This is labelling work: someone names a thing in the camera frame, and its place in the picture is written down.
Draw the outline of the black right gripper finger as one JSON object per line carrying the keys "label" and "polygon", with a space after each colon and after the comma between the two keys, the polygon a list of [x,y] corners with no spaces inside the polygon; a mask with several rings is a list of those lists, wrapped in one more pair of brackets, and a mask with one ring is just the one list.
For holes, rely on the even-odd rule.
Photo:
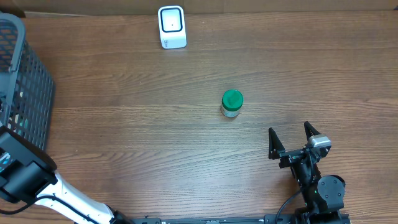
{"label": "black right gripper finger", "polygon": [[273,128],[269,128],[269,159],[279,159],[285,152],[285,147]]}
{"label": "black right gripper finger", "polygon": [[308,141],[312,137],[318,138],[321,135],[308,121],[304,122],[304,128]]}

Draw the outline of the green lid jar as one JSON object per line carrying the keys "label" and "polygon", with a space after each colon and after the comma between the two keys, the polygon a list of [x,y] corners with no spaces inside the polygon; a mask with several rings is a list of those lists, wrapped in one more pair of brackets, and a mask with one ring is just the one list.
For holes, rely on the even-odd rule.
{"label": "green lid jar", "polygon": [[227,90],[221,99],[221,113],[228,118],[238,116],[243,106],[243,101],[243,94],[239,90]]}

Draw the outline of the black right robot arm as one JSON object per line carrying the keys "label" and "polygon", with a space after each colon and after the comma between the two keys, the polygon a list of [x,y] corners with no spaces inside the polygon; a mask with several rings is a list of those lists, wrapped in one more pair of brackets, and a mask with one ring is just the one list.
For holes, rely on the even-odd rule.
{"label": "black right robot arm", "polygon": [[[304,128],[307,143],[293,151],[286,151],[276,132],[269,128],[269,159],[280,160],[281,169],[290,168],[299,190],[282,204],[275,217],[265,220],[271,223],[350,223],[349,215],[340,212],[344,208],[344,179],[338,175],[321,176],[317,166],[317,162],[329,153],[331,140],[308,121],[304,122]],[[298,195],[303,197],[305,206],[283,218],[282,211]]]}

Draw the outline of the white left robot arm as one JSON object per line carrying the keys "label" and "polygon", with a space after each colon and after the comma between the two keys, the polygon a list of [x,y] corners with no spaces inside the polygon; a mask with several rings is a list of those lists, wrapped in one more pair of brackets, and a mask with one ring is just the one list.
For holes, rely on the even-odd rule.
{"label": "white left robot arm", "polygon": [[48,154],[5,126],[1,126],[1,198],[11,203],[25,202],[17,210],[1,210],[2,215],[14,215],[36,204],[78,224],[131,222],[121,212],[70,185]]}

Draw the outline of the white barcode scanner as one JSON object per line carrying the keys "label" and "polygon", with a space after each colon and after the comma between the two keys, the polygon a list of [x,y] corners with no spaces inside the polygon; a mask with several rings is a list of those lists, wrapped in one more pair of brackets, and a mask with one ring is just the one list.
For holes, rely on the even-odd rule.
{"label": "white barcode scanner", "polygon": [[187,46],[185,15],[182,7],[163,6],[158,10],[159,34],[164,49],[181,49]]}

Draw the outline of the grey plastic mesh basket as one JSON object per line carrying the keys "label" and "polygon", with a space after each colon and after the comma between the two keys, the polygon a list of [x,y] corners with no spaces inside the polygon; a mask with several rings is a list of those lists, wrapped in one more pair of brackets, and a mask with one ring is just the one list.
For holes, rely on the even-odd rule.
{"label": "grey plastic mesh basket", "polygon": [[1,13],[1,125],[45,150],[55,82],[26,40],[23,21]]}

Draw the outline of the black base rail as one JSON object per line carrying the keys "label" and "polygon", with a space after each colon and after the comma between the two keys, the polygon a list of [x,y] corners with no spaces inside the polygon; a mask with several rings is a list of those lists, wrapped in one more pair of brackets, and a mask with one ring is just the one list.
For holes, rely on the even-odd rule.
{"label": "black base rail", "polygon": [[[236,217],[236,218],[188,218],[188,219],[168,219],[160,218],[133,218],[129,223],[133,224],[275,224],[276,214],[267,214],[263,217]],[[339,217],[312,216],[306,222],[299,220],[295,215],[280,215],[277,224],[351,224],[349,215]]]}

